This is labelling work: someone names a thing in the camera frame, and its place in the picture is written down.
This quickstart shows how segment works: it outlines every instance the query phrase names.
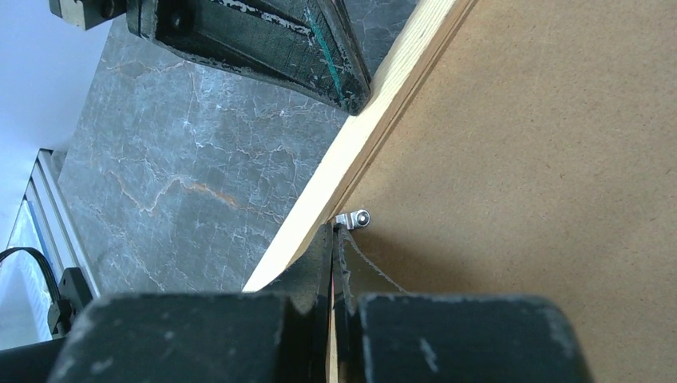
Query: metal bolt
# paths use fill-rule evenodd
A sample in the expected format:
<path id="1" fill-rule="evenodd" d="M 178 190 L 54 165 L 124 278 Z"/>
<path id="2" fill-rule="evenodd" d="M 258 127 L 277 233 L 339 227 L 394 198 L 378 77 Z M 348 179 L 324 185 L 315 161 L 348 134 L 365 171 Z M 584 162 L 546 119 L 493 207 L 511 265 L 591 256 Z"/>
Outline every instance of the metal bolt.
<path id="1" fill-rule="evenodd" d="M 366 226 L 369 223 L 369 213 L 360 211 L 356 220 L 360 226 Z"/>

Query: brown fiberboard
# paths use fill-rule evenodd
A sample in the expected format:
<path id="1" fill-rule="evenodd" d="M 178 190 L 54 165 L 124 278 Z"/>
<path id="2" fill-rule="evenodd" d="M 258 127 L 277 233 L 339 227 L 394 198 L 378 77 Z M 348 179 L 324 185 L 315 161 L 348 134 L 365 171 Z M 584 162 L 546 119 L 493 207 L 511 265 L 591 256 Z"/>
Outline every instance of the brown fiberboard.
<path id="1" fill-rule="evenodd" d="M 677 381 L 677 2 L 480 0 L 345 205 L 410 290 L 528 292 Z"/>

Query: small metal clip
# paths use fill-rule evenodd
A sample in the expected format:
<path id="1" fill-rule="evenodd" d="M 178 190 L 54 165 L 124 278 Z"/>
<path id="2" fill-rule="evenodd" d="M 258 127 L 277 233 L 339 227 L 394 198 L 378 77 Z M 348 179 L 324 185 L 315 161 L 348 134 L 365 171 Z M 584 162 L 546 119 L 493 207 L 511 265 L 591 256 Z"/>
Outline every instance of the small metal clip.
<path id="1" fill-rule="evenodd" d="M 370 221 L 371 217 L 369 216 L 369 212 L 364 209 L 353 211 L 352 213 L 339 214 L 334 217 L 334 223 L 336 225 L 346 225 L 348 230 L 365 227 Z"/>

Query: green marking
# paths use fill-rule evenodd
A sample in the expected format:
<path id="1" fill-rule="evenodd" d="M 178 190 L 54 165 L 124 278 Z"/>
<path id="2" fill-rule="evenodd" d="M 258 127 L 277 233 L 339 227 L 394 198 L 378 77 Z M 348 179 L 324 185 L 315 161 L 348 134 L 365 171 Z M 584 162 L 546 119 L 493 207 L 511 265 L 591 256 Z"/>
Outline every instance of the green marking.
<path id="1" fill-rule="evenodd" d="M 329 73 L 331 74 L 331 78 L 334 79 L 334 87 L 336 88 L 336 92 L 338 92 L 338 98 L 340 98 L 341 101 L 343 101 L 343 91 L 341 90 L 341 81 L 339 80 L 339 72 L 336 71 L 336 65 L 334 65 L 334 60 L 331 58 L 329 46 L 327 45 L 327 42 L 324 41 L 322 31 L 319 29 L 318 25 L 315 24 L 315 20 L 313 20 L 313 17 L 311 15 L 311 10 L 309 10 L 308 8 L 306 8 L 306 18 L 311 24 L 311 30 L 313 31 L 313 34 L 317 38 L 319 45 L 322 47 L 324 59 L 327 60 L 327 66 L 329 67 Z"/>

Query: metal bracket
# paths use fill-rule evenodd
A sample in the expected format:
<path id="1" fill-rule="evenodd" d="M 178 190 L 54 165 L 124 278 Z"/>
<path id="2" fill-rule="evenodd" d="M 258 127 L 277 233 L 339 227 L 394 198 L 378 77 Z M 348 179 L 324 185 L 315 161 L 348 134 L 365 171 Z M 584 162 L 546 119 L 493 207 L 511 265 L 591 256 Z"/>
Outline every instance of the metal bracket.
<path id="1" fill-rule="evenodd" d="M 76 316 L 93 300 L 85 276 L 79 267 L 64 270 L 59 282 L 61 299 L 52 303 L 47 314 L 47 326 L 52 339 L 63 338 L 70 331 Z"/>
<path id="2" fill-rule="evenodd" d="M 365 227 L 371 222 L 371 216 L 369 212 L 362 209 L 358 211 L 353 211 L 352 213 L 343 213 L 336 215 L 334 217 L 335 224 L 346 225 L 348 230 L 359 229 L 360 227 Z"/>

